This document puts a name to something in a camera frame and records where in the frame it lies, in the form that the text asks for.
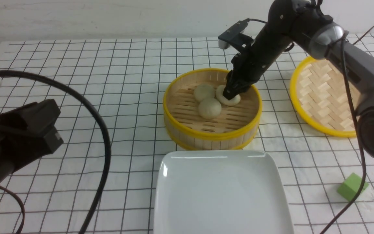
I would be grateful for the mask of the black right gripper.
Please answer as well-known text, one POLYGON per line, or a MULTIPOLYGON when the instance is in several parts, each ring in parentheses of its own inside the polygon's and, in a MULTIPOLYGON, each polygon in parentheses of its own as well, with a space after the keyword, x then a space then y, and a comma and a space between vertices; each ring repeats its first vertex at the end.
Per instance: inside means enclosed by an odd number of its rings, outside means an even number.
POLYGON ((232 75, 222 92, 223 97, 232 100, 247 92, 289 44, 289 36, 277 33, 270 25, 265 25, 251 45, 235 59, 232 75))

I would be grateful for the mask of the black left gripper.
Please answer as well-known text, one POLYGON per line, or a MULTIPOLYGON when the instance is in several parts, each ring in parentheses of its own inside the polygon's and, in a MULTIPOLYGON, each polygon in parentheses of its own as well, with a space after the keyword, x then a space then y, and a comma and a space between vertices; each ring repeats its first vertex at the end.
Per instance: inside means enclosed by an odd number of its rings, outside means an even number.
POLYGON ((55 123, 60 109, 53 99, 33 102, 0 114, 0 161, 14 169, 53 154, 62 144, 55 123))

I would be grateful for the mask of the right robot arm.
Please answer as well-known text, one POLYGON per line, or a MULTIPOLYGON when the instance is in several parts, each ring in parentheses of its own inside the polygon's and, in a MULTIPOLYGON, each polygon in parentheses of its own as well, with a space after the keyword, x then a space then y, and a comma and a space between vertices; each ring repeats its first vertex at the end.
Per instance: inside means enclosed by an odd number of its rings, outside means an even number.
POLYGON ((219 47, 234 47, 238 54, 231 60, 223 96, 228 100, 246 92, 258 82, 285 51, 296 43, 314 59, 330 61, 360 92, 352 115, 358 117, 355 131, 360 146, 374 158, 374 58, 346 40, 347 31, 324 15, 320 2, 275 0, 268 19, 252 39, 242 34, 248 19, 239 21, 219 37, 219 47))

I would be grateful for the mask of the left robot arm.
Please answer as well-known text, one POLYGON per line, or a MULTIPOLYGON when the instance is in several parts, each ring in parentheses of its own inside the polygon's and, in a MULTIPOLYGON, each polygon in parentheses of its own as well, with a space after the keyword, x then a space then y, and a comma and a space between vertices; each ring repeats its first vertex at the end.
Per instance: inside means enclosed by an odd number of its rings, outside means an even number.
POLYGON ((0 114, 0 182, 63 144, 55 127, 59 115, 53 99, 0 114))

